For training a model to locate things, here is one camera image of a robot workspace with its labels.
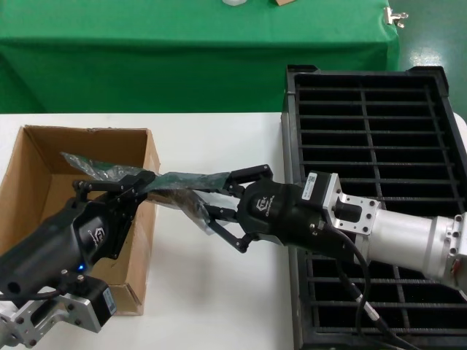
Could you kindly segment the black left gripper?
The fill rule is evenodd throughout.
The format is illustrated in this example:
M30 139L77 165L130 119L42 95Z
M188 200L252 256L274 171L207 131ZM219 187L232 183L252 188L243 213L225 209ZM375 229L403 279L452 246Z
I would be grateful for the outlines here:
M38 298L44 287L64 291L73 273L90 271L103 258L116 260L147 199L140 191L154 179L143 170L121 180L73 181L77 198L1 256L2 297ZM99 196L88 200L93 192Z

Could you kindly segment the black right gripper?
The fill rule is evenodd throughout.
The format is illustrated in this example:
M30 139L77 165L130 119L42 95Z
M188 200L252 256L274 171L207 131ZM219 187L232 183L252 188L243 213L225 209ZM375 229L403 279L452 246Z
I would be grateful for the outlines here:
M232 171L220 193L241 198L237 209L204 204L208 227L242 254L253 241L264 240L353 262L355 256L344 246L342 239L319 228L320 222L326 221L323 201L329 181L316 180L311 194L302 198L304 188L296 184L280 184L272 178L269 165ZM245 188L244 184L249 183L252 184ZM237 238L219 221L239 224L244 235Z

